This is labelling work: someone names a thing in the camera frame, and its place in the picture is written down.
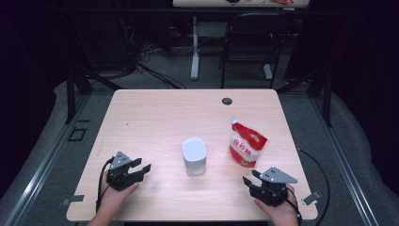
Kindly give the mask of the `black metal stand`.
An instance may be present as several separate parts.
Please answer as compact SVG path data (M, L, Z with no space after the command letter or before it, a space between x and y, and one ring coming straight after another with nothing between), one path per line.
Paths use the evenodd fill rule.
M303 82L311 80L311 84L307 89L309 98L316 98L323 91L323 105L322 105L322 118L328 127L331 127L330 109L332 98L332 76L328 69L317 69L302 77L294 79L288 85L277 89L278 94L285 93L295 87L298 87Z
M93 91L91 84L88 82L89 78L92 78L113 90L121 89L121 86L114 84L108 79L95 73L93 70L81 66L70 67L66 80L68 105L66 124L70 123L76 114L75 88L78 88L83 95L90 95Z

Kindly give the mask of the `white desk leg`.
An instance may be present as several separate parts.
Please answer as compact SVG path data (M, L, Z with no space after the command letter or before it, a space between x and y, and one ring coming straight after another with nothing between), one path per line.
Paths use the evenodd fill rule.
M193 35L193 57L192 57L190 77L192 80L197 80L199 78L200 55L199 55L198 21L196 17L193 18L192 35Z

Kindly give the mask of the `red and white spout pouch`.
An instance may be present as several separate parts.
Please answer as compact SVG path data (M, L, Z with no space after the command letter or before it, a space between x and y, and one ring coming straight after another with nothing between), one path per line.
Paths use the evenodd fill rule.
M230 118L231 136L229 150L232 158L245 168L254 168L268 139L259 132Z

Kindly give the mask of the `black folding chair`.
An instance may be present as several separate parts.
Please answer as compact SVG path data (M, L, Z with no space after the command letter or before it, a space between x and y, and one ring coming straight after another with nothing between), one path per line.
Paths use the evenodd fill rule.
M226 25L224 45L219 61L221 87L224 87L226 64L256 64L262 71L272 65L269 87L275 82L275 73L283 43L293 28L293 20L285 15L248 12L234 16Z

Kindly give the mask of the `grey tape strip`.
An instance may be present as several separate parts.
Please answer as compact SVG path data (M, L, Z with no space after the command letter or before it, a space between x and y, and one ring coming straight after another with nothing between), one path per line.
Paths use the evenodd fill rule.
M306 198L302 199L302 203L304 205L311 205L311 204L317 204L318 200L322 197L322 194L316 190L311 193L311 195L307 196Z
M63 199L60 204L62 206L68 206L72 202L82 202L84 200L84 198L85 198L84 195L73 195L67 199Z

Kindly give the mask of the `clear container with white lid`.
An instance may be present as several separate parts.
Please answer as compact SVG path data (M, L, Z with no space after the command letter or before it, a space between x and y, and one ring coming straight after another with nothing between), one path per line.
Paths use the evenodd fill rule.
M183 143L183 157L189 176L201 175L206 171L207 150L202 139L191 137Z

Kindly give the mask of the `person's right hand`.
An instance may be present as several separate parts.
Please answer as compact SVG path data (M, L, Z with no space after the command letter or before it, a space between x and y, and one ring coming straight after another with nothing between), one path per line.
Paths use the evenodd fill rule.
M286 187L288 189L288 201L279 206L268 206L258 199L255 199L254 202L271 218L274 226L299 226L296 212L295 189L289 184Z

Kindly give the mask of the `aluminium floor rail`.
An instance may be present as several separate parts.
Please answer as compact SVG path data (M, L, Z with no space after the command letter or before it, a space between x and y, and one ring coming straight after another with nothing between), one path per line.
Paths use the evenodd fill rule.
M313 110L316 112L316 116L321 123L323 131L327 135L328 141L332 148L333 158L338 165L340 173L345 181L352 200L358 209L364 226L380 226L369 202L367 201L367 198L365 197L363 189L361 188L359 181L343 152L343 147L338 140L334 129L329 127L324 120L321 104L317 99L314 98L310 98L310 103Z
M73 124L85 109L88 100L87 95L78 98L75 115L69 123L66 123L67 101L61 97L56 98L56 105L38 141L0 200L0 226L17 226L24 221L60 156L62 146L72 132Z

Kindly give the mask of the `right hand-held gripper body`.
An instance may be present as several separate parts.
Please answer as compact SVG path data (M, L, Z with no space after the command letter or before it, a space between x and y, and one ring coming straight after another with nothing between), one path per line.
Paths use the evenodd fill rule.
M281 169L271 167L261 175L261 185L253 185L250 195L268 206L279 206L288 199L287 184L296 184L297 179Z

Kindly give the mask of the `person's left hand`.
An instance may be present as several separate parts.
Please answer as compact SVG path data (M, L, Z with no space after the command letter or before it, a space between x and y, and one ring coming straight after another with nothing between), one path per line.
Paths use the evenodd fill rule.
M139 183L134 183L122 191L117 191L108 184L106 178L107 176L104 175L102 179L99 212L118 212L125 200L139 188Z

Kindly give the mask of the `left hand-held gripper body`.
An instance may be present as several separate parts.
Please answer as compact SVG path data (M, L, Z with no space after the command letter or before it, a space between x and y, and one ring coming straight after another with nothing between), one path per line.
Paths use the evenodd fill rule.
M126 154L117 152L106 175L106 181L112 188L122 191L128 186L144 180L144 175L134 175L133 172L129 172L130 163L133 160Z

